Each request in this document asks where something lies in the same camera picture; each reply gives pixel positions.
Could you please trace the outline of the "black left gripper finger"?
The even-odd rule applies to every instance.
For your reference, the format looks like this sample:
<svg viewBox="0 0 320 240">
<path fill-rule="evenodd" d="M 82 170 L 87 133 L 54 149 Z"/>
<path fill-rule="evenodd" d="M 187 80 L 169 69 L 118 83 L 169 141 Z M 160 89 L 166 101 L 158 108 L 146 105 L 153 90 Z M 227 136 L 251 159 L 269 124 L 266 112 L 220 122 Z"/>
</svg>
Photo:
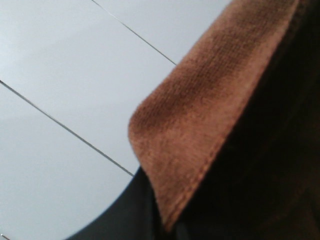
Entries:
<svg viewBox="0 0 320 240">
<path fill-rule="evenodd" d="M 154 192 L 139 168 L 116 201 L 70 240 L 164 240 Z"/>
</svg>

